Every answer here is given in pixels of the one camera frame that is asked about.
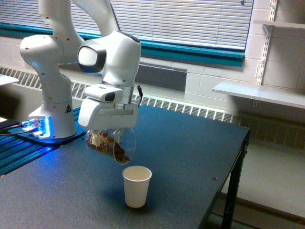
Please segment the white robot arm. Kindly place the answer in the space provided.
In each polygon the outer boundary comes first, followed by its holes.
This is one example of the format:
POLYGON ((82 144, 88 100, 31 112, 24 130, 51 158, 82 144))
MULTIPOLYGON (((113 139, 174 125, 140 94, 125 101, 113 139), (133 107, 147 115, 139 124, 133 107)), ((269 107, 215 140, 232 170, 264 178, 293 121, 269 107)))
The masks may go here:
POLYGON ((121 31, 108 0, 77 0, 99 27, 101 37, 84 40, 72 23, 70 0, 39 1, 40 17, 52 27, 52 35, 22 40, 20 54, 38 74, 42 105, 29 115, 23 130, 36 141, 58 142, 74 136, 76 125, 86 130, 133 128, 139 106, 132 100, 141 43, 121 31), (86 98, 74 121, 71 80, 59 66, 77 63, 85 73, 97 73, 102 82, 85 89, 86 98))

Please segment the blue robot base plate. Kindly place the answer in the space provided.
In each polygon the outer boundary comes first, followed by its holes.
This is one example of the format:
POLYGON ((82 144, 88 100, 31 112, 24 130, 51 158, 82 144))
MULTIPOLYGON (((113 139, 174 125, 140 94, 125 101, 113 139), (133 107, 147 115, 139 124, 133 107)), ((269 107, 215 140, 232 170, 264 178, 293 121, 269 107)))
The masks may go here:
POLYGON ((85 135, 87 131, 81 128, 80 126, 76 125, 76 134, 72 136, 66 138, 46 138, 46 139, 39 139, 38 137, 33 136, 29 133, 17 134, 19 132, 22 132, 22 129, 20 127, 8 130, 8 133, 14 133, 16 136, 21 137, 22 139, 27 141, 41 143, 44 145, 59 145, 59 144, 64 145, 85 135))

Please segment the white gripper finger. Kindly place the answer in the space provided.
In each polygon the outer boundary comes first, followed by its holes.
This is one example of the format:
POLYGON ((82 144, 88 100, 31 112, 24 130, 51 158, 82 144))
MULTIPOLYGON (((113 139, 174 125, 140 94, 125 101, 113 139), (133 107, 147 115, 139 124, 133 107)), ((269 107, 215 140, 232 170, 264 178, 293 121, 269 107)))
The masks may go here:
POLYGON ((99 146, 101 144, 101 137, 99 130, 92 130, 91 143, 94 146, 99 146))

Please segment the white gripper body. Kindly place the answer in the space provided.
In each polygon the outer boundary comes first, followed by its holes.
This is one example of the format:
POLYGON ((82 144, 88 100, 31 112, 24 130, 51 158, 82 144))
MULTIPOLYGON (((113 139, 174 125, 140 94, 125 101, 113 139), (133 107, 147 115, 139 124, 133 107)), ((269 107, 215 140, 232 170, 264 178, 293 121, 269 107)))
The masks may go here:
POLYGON ((92 85, 84 91, 78 123, 85 129, 121 129, 136 125, 139 107, 132 87, 92 85))

